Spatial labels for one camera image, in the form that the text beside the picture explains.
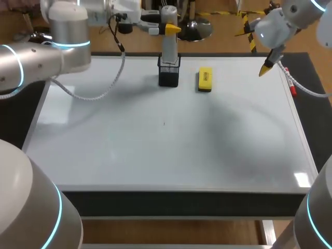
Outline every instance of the black stand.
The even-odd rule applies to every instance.
[[[181,55],[179,54],[175,64],[164,63],[161,54],[158,58],[159,67],[159,86],[160,87],[177,87],[178,74],[180,71]]]

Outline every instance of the round base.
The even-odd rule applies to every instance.
[[[198,42],[212,35],[213,28],[211,23],[204,18],[194,20],[184,20],[178,25],[182,30],[177,38],[187,42]]]

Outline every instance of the cable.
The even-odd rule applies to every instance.
[[[62,90],[64,90],[67,94],[69,94],[70,96],[76,98],[76,99],[79,99],[79,100],[85,100],[85,101],[96,101],[96,100],[101,100],[102,98],[104,98],[105,96],[108,95],[108,93],[110,92],[110,90],[113,88],[113,86],[116,84],[116,82],[118,81],[122,71],[123,71],[123,68],[125,66],[125,61],[126,61],[126,53],[125,53],[125,48],[124,46],[122,45],[122,43],[118,40],[118,38],[116,37],[116,34],[117,34],[117,31],[118,31],[118,21],[117,20],[117,24],[115,26],[115,32],[113,31],[111,25],[110,25],[110,22],[112,20],[112,18],[116,16],[117,19],[118,18],[127,18],[126,16],[123,16],[121,14],[115,14],[115,15],[112,15],[109,20],[108,20],[108,27],[109,27],[109,30],[111,31],[111,33],[113,34],[113,37],[114,37],[114,40],[115,42],[117,43],[120,51],[121,51],[121,57],[122,57],[122,62],[121,62],[121,66],[120,66],[120,69],[115,77],[115,79],[113,80],[112,84],[110,85],[110,87],[101,95],[97,96],[97,97],[94,97],[94,98],[84,98],[84,97],[81,97],[81,96],[78,96],[72,92],[70,92],[63,84],[61,84],[59,81],[56,80],[56,77],[55,78],[49,78],[49,80],[53,83],[55,83],[56,85],[58,85]]]
[[[110,22],[111,22],[111,19],[112,17],[116,16],[117,17],[117,24],[116,24],[116,27],[115,27],[115,32],[112,30],[112,27],[110,25]],[[113,86],[117,83],[117,81],[119,80],[120,78],[120,75],[123,71],[123,68],[125,66],[125,61],[126,61],[126,51],[125,51],[125,48],[124,46],[122,45],[122,43],[118,40],[118,38],[116,37],[116,34],[117,34],[117,31],[118,31],[118,21],[123,18],[123,19],[126,19],[127,18],[127,15],[121,15],[121,14],[115,14],[115,15],[112,15],[109,20],[108,20],[108,27],[111,31],[111,33],[113,34],[113,37],[114,37],[114,40],[115,42],[117,43],[120,51],[121,51],[121,57],[122,57],[122,61],[121,61],[121,66],[120,66],[120,69],[115,77],[115,79],[113,80],[113,82],[111,83],[110,87],[101,95],[97,96],[97,97],[94,97],[94,98],[84,98],[84,97],[81,97],[81,96],[78,96],[72,92],[70,92],[63,84],[61,84],[59,81],[56,80],[56,78],[60,75],[60,73],[62,72],[62,68],[63,68],[63,64],[64,64],[64,60],[63,60],[63,57],[62,57],[62,61],[61,61],[61,69],[59,71],[59,75],[56,75],[54,77],[50,77],[48,78],[49,81],[55,83],[56,85],[58,85],[62,90],[64,90],[68,95],[76,98],[76,99],[79,99],[79,100],[85,100],[85,101],[96,101],[96,100],[101,100],[102,98],[104,98],[105,96],[107,96],[110,92],[110,90],[113,88]],[[50,44],[53,44],[53,42],[51,41],[44,41],[42,42],[42,44],[46,44],[46,43],[50,43]],[[5,95],[0,95],[0,100],[5,100],[5,99],[8,99],[8,98],[11,98],[15,95],[17,95],[19,92],[21,92],[26,86],[28,85],[24,85],[22,87],[19,87],[17,88],[15,91],[9,93],[9,94],[5,94]]]
[[[297,86],[299,89],[301,89],[303,92],[306,92],[307,94],[310,94],[312,96],[315,96],[317,98],[328,98],[332,96],[332,93],[326,93],[326,94],[320,94],[313,91],[310,91],[309,89],[302,86],[290,73],[286,70],[286,68],[283,66],[281,61],[278,62],[278,66],[281,68],[281,70],[284,72],[285,76],[290,79],[295,86]]]
[[[19,94],[25,87],[27,87],[27,85],[19,87],[15,91],[13,91],[9,94],[0,95],[0,100],[5,100],[5,99],[9,99],[11,97],[14,97],[15,95]]]
[[[116,84],[116,82],[118,81],[121,73],[122,73],[122,70],[125,66],[125,60],[126,60],[126,53],[123,52],[121,54],[121,57],[122,57],[122,62],[121,62],[121,67],[115,77],[115,79],[113,80],[112,84],[110,85],[110,87],[101,95],[97,96],[97,97],[94,97],[94,98],[84,98],[84,97],[81,97],[81,96],[78,96],[72,92],[70,92],[63,84],[61,84],[59,81],[57,81],[55,78],[49,78],[49,80],[53,83],[55,83],[56,85],[58,85],[62,90],[64,90],[67,94],[69,94],[70,96],[76,98],[76,99],[79,99],[79,100],[85,100],[85,101],[96,101],[96,100],[101,100],[102,98],[104,98],[105,96],[108,95],[109,91],[113,88],[113,86]]]

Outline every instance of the white cable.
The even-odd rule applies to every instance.
[[[77,98],[79,100],[85,100],[85,101],[96,101],[96,100],[101,100],[102,98],[104,98],[105,96],[107,96],[109,94],[109,91],[111,90],[111,88],[116,84],[116,82],[118,81],[123,68],[125,66],[125,60],[126,60],[126,53],[123,52],[121,54],[122,57],[122,62],[121,62],[121,67],[115,77],[115,79],[113,80],[112,84],[110,85],[110,87],[100,96],[94,97],[94,98],[84,98],[81,96],[77,96],[74,93],[70,92],[64,85],[62,85],[59,81],[56,80],[57,76],[55,78],[49,78],[49,80],[53,83],[55,83],[56,85],[58,85],[62,90],[64,90],[67,94],[69,94],[70,96]],[[15,95],[17,95],[19,92],[21,92],[25,87],[27,87],[28,85],[24,85],[22,87],[17,88],[14,92],[11,92],[9,94],[5,94],[5,95],[0,95],[0,100],[5,100],[5,99],[9,99],[11,97],[14,97]]]
[[[101,95],[94,97],[94,98],[84,98],[78,95],[75,95],[74,93],[70,92],[64,85],[62,85],[59,81],[57,81],[55,78],[49,78],[49,80],[55,84],[57,84],[62,90],[64,90],[67,94],[69,94],[70,96],[79,99],[79,100],[85,100],[85,101],[96,101],[96,100],[101,100],[102,98],[104,98],[105,96],[107,96],[109,94],[109,91],[111,90],[111,88],[113,88],[113,86],[116,84],[116,82],[118,81],[122,70],[125,66],[125,60],[126,60],[126,53],[123,52],[121,54],[122,57],[122,62],[121,62],[121,67],[115,77],[115,79],[113,80],[112,84],[110,85],[110,87]]]
[[[315,96],[317,98],[328,98],[328,97],[332,96],[332,93],[320,94],[320,93],[316,93],[316,92],[310,91],[309,89],[307,89],[304,86],[302,86],[296,79],[294,79],[294,77],[289,73],[289,71],[287,71],[287,69],[283,66],[283,64],[281,63],[281,61],[278,62],[278,66],[284,72],[285,76],[289,80],[291,80],[293,82],[293,84],[295,86],[297,86],[299,89],[301,89],[303,92],[306,92],[307,94],[310,94],[310,95]]]
[[[0,95],[0,100],[5,100],[5,99],[9,99],[11,97],[14,97],[15,95],[17,95],[20,91],[22,91],[25,87],[25,86],[22,86],[22,87],[19,87],[17,88],[14,92],[11,92],[9,94],[5,94],[5,95]]]

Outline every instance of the blue led ring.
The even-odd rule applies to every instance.
[[[84,47],[90,44],[90,41],[87,41],[86,43],[79,43],[79,44],[62,44],[62,43],[53,43],[54,45],[58,47],[64,47],[64,48],[78,48],[78,47]]]
[[[312,2],[313,5],[316,6],[319,10],[321,10],[322,12],[325,12],[325,9],[324,9],[322,6],[320,6],[320,5],[316,2],[316,0],[311,0],[311,2]]]
[[[311,218],[311,214],[310,214],[310,209],[309,209],[309,194],[308,194],[308,197],[307,197],[307,210],[308,210],[308,217],[309,217],[309,220],[310,220],[310,223],[311,223],[311,226],[313,228],[313,230],[316,232],[318,238],[324,243],[324,245],[327,246],[328,249],[332,249],[332,246],[330,246],[327,241],[323,238],[323,236],[320,234],[320,232],[318,231],[318,229],[316,228],[312,218]]]
[[[24,80],[24,72],[23,72],[23,66],[22,66],[22,63],[20,61],[20,57],[18,56],[18,54],[11,48],[9,47],[8,45],[3,45],[5,48],[8,48],[12,53],[13,55],[15,56],[17,62],[19,63],[19,66],[20,66],[20,70],[21,70],[21,81],[18,85],[18,87],[20,87],[22,84],[23,84],[23,80]]]
[[[54,226],[53,228],[53,231],[50,235],[50,237],[47,239],[47,241],[45,242],[45,244],[41,247],[41,249],[45,249],[49,243],[51,243],[58,227],[59,227],[59,223],[60,223],[60,219],[61,219],[61,214],[62,214],[62,199],[61,199],[61,194],[60,194],[60,191],[58,190],[58,188],[56,187],[56,185],[54,184],[56,190],[57,190],[57,193],[58,193],[58,197],[59,197],[59,213],[58,213],[58,219],[57,219],[57,222],[56,222],[56,225]]]

